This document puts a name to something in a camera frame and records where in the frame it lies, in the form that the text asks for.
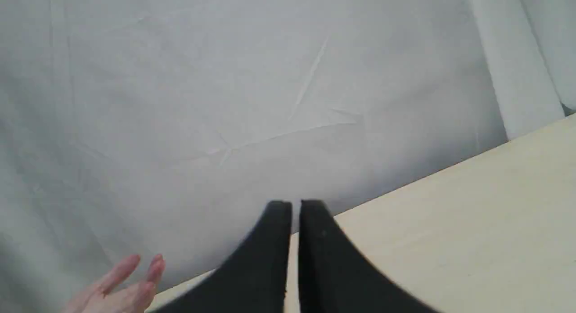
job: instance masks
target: hand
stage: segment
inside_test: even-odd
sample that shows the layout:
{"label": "hand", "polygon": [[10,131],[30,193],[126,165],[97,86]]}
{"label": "hand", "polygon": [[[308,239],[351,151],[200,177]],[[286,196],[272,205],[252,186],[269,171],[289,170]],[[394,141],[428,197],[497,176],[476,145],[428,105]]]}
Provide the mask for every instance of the hand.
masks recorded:
{"label": "hand", "polygon": [[76,295],[63,313],[143,313],[152,303],[166,263],[162,255],[154,256],[146,280],[112,293],[130,276],[140,263],[140,256],[130,255],[80,294]]}

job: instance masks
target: beige surface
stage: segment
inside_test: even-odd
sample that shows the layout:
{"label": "beige surface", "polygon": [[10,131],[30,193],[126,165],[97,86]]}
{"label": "beige surface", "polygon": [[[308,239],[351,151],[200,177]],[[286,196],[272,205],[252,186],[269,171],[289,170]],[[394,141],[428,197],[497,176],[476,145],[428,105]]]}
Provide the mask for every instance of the beige surface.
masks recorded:
{"label": "beige surface", "polygon": [[[445,313],[576,310],[576,116],[337,215],[380,270]],[[292,237],[286,312],[298,312]],[[197,278],[157,296],[173,299]]]}

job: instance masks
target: wooden surface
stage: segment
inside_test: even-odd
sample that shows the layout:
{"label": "wooden surface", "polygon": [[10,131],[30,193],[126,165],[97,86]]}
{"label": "wooden surface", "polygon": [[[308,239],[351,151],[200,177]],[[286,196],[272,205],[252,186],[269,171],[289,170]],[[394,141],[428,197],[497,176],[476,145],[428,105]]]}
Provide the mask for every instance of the wooden surface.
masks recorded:
{"label": "wooden surface", "polygon": [[[337,222],[388,277],[445,313],[576,311],[576,116]],[[286,312],[298,312],[297,235]],[[157,295],[158,307],[206,274]]]}

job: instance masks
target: white sheet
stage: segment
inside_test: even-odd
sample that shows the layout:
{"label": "white sheet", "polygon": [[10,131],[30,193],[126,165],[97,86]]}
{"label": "white sheet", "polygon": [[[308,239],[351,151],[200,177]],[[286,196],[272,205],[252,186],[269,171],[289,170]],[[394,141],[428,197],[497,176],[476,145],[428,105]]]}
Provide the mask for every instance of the white sheet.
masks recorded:
{"label": "white sheet", "polygon": [[131,252],[172,286],[268,200],[341,212],[506,141],[467,0],[0,0],[0,30],[0,311]]}

